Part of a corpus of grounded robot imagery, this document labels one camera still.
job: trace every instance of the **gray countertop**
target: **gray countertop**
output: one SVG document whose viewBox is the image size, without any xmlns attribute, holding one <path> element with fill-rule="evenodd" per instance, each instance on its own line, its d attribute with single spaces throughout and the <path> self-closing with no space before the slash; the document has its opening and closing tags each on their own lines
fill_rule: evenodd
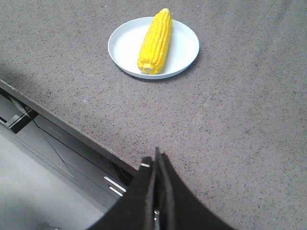
<svg viewBox="0 0 307 230">
<path fill-rule="evenodd" d="M 131 77 L 108 39 L 164 7 L 199 55 L 169 79 Z M 0 87 L 128 170 L 159 146 L 238 229 L 306 230 L 306 12 L 304 0 L 2 0 Z"/>
</svg>

